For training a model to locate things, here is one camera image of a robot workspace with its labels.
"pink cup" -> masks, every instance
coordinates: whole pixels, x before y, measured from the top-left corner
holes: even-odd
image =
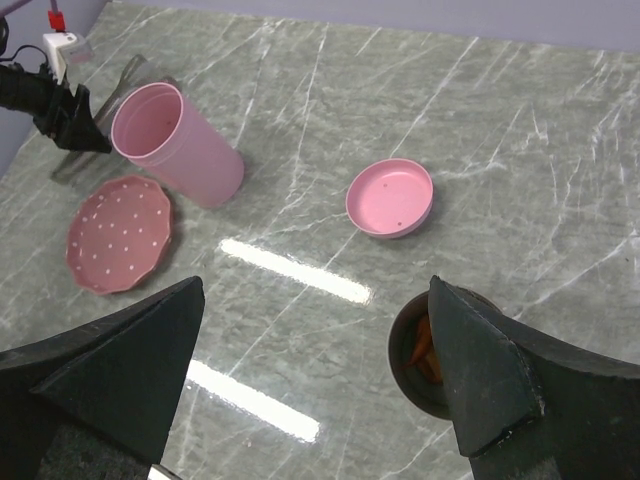
[[[115,149],[204,208],[240,188],[242,157],[173,85],[133,92],[113,120]]]

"round pink dish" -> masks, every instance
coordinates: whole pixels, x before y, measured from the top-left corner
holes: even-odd
[[[71,222],[67,265],[76,283],[98,295],[133,288],[151,273],[171,240],[171,203],[157,182],[138,175],[110,180]]]
[[[420,226],[433,204],[429,173],[413,160],[390,158],[365,168],[347,192],[347,213],[365,233],[398,238]]]

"red connector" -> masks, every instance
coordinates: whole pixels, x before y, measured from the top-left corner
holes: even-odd
[[[51,28],[53,28],[56,32],[67,31],[67,28],[64,24],[64,16],[62,15],[62,12],[54,13],[49,10],[49,25],[51,25]]]

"black bowl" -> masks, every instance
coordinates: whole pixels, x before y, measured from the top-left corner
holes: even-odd
[[[482,295],[464,288],[460,290],[500,311]],[[400,310],[389,333],[389,365],[393,378],[411,403],[429,415],[451,420],[443,385],[428,382],[417,367],[404,368],[411,358],[416,343],[418,320],[428,311],[428,291],[413,298]]]

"polka dot plate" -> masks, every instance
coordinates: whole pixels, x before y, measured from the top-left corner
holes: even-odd
[[[171,203],[157,182],[138,175],[110,180],[71,222],[67,265],[95,294],[123,292],[160,263],[171,241]]]

